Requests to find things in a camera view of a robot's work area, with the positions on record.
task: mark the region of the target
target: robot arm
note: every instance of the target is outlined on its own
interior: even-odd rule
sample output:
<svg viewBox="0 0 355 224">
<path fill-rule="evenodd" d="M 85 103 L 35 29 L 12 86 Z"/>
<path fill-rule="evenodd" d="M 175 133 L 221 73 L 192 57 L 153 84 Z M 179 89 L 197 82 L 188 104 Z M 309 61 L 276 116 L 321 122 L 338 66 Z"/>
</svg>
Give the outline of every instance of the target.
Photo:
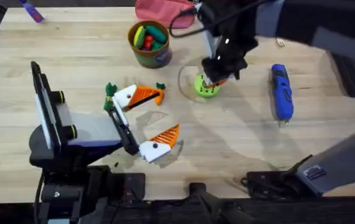
<svg viewBox="0 0 355 224">
<path fill-rule="evenodd" d="M 355 0 L 204 0 L 196 8 L 206 35 L 219 37 L 212 55 L 202 61 L 212 83 L 239 79 L 239 70 L 247 67 L 243 57 L 257 46 L 256 35 L 355 59 Z"/>
</svg>

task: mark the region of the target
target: wooden table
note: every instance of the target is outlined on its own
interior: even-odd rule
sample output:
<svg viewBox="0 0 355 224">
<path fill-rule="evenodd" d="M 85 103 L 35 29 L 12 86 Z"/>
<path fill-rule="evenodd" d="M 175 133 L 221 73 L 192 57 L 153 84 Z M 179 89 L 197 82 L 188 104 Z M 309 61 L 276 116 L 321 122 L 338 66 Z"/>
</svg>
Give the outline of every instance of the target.
<svg viewBox="0 0 355 224">
<path fill-rule="evenodd" d="M 31 60 L 78 113 L 102 112 L 108 82 L 119 88 L 166 84 L 161 106 L 147 103 L 128 119 L 147 137 L 180 123 L 183 146 L 154 164 L 123 149 L 96 162 L 115 172 L 144 172 L 147 199 L 183 198 L 195 181 L 220 197 L 248 197 L 237 183 L 246 172 L 287 169 L 355 133 L 355 99 L 344 96 L 331 59 L 320 49 L 293 42 L 278 48 L 273 39 L 260 38 L 246 57 L 250 66 L 242 79 L 205 100 L 192 86 L 206 55 L 201 35 L 172 39 L 172 61 L 152 70 L 138 64 L 128 45 L 128 29 L 137 20 L 132 7 L 39 10 L 47 19 L 41 24 L 23 8 L 11 8 L 0 25 L 0 202 L 33 201 L 39 178 L 40 170 L 29 164 L 28 139 L 39 124 Z M 293 88 L 295 114 L 284 128 L 278 128 L 270 105 L 274 63 L 286 65 Z M 328 195 L 355 195 L 355 184 Z"/>
</svg>

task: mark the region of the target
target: green object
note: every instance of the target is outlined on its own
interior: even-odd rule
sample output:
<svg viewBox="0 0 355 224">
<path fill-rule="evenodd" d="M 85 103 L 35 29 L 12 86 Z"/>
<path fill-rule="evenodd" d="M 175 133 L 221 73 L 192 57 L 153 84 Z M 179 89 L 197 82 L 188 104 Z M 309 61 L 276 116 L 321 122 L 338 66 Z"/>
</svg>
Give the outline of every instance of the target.
<svg viewBox="0 0 355 224">
<path fill-rule="evenodd" d="M 117 89 L 118 88 L 116 87 L 116 85 L 112 85 L 111 83 L 108 83 L 105 86 L 106 97 L 105 97 L 105 103 L 103 106 L 103 110 L 110 110 L 111 109 L 111 107 L 113 106 L 112 97 L 116 93 Z"/>
<path fill-rule="evenodd" d="M 166 43 L 166 36 L 157 27 L 152 26 L 152 25 L 148 25 L 148 26 L 146 26 L 146 32 L 149 35 L 152 35 L 154 37 L 154 39 L 157 40 L 158 42 L 160 42 L 162 44 Z"/>
<path fill-rule="evenodd" d="M 165 90 L 165 89 L 166 89 L 165 84 L 163 84 L 163 83 L 157 83 L 157 89 Z"/>
<path fill-rule="evenodd" d="M 197 95 L 203 98 L 210 98 L 216 96 L 216 94 L 220 90 L 220 86 L 214 86 L 212 88 L 204 87 L 204 75 L 199 74 L 196 79 L 194 80 L 194 90 L 196 91 Z"/>
<path fill-rule="evenodd" d="M 164 44 L 161 44 L 160 42 L 158 42 L 157 40 L 153 40 L 151 43 L 151 50 L 158 50 L 161 47 L 163 47 Z"/>
<path fill-rule="evenodd" d="M 135 34 L 135 37 L 137 36 L 135 47 L 137 49 L 140 49 L 143 46 L 143 43 L 144 43 L 144 37 L 145 37 L 145 34 L 146 34 L 146 28 L 140 29 L 140 27 L 139 27 L 139 29 L 136 32 L 138 32 L 138 34 Z"/>
</svg>

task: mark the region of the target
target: red cloth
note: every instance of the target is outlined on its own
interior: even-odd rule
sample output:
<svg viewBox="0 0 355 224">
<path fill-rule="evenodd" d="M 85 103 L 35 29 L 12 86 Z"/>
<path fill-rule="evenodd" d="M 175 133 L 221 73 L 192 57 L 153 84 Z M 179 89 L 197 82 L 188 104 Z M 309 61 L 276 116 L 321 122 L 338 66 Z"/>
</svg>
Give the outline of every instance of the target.
<svg viewBox="0 0 355 224">
<path fill-rule="evenodd" d="M 137 0 L 135 4 L 136 16 L 140 20 L 152 20 L 169 27 L 172 19 L 181 10 L 194 7 L 187 0 Z M 194 16 L 180 17 L 173 24 L 173 28 L 187 28 L 194 21 Z"/>
</svg>

